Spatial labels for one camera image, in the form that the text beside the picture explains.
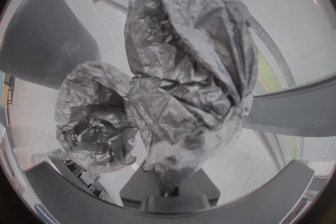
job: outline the blue label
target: blue label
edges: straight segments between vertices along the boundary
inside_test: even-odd
[[[34,205],[36,213],[39,215],[39,217],[47,224],[57,224],[56,221],[45,211],[44,207],[40,204]]]

